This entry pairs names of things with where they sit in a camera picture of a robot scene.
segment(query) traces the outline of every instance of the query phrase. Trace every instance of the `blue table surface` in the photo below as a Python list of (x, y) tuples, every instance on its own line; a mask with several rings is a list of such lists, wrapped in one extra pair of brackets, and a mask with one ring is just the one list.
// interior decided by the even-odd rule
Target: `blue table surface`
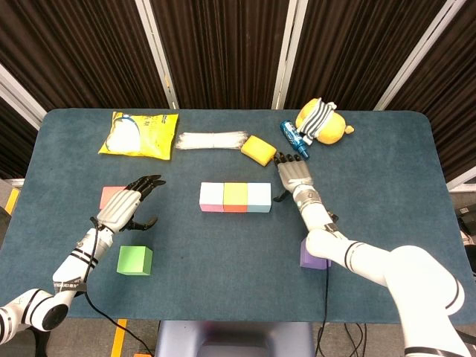
[[(246, 130), (281, 151), (292, 149), (279, 123), (298, 111), (123, 109), (176, 113), (177, 134)], [(352, 135), (310, 148), (309, 168), (341, 231), (391, 250), (419, 245), (461, 281), (465, 306), (455, 323), (476, 321), (476, 291), (441, 172), (428, 119), (416, 112), (345, 112)], [(88, 281), (91, 299), (114, 318), (217, 321), (322, 321), (325, 273), (300, 268), (306, 228), (292, 200), (270, 213), (203, 213), (202, 181), (271, 182), (237, 150), (173, 149), (171, 161), (98, 155), (112, 109), (57, 109), (39, 131), (25, 186), (0, 250), (0, 306), (32, 288), (52, 292), (51, 276), (91, 227), (103, 186), (160, 173), (167, 184), (139, 207), (136, 220), (159, 221), (146, 232), (117, 234)], [(153, 250), (152, 274), (116, 273), (121, 245)], [(329, 321), (398, 322), (388, 290), (332, 265)], [(84, 297), (70, 316), (97, 317)]]

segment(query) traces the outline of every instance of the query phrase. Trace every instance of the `black curtain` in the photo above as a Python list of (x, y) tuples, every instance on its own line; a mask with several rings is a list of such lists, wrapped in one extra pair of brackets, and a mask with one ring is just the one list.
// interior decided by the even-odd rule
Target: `black curtain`
[(445, 0), (310, 0), (285, 108), (372, 110)]
[(36, 140), (33, 128), (0, 98), (0, 178), (25, 177)]
[(181, 108), (271, 108), (289, 0), (151, 2)]
[(47, 110), (168, 108), (133, 0), (0, 1), (0, 62)]
[(447, 181), (476, 166), (476, 1), (467, 1), (387, 109), (431, 123)]

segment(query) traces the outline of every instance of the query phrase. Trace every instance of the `stuffed toy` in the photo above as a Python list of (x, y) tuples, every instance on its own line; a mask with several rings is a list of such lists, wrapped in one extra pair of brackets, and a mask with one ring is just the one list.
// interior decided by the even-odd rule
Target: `stuffed toy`
[(323, 144), (334, 144), (344, 134), (354, 131), (345, 119), (334, 112), (336, 105), (333, 102), (325, 104), (320, 98), (309, 101), (299, 112), (296, 118), (297, 130), (304, 134), (304, 141), (312, 144), (314, 138)]

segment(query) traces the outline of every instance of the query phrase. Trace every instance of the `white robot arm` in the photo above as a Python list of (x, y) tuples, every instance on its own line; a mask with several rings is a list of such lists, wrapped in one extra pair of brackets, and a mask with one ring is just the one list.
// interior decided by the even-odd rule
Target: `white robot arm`
[(68, 314), (73, 298), (86, 291), (89, 271), (94, 269), (112, 245), (112, 236), (125, 229), (145, 231), (157, 218), (142, 225), (134, 222), (134, 212), (152, 190), (165, 181), (160, 175), (144, 176), (116, 192), (107, 205), (92, 219), (90, 229), (77, 243), (53, 275), (55, 295), (41, 289), (31, 289), (0, 307), (0, 344), (9, 341), (28, 327), (51, 331)]
[(448, 270), (415, 246), (385, 251), (348, 240), (323, 206), (306, 163), (297, 155), (283, 154), (274, 162), (309, 230), (308, 252), (390, 290), (402, 322), (406, 356), (470, 357), (448, 318), (464, 302), (463, 287)]

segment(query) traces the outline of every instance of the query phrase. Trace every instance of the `green cube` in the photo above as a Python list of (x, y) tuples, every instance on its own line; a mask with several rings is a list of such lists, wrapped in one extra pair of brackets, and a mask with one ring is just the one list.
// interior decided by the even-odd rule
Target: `green cube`
[(120, 247), (118, 270), (124, 275), (150, 275), (152, 251), (148, 247), (123, 245)]

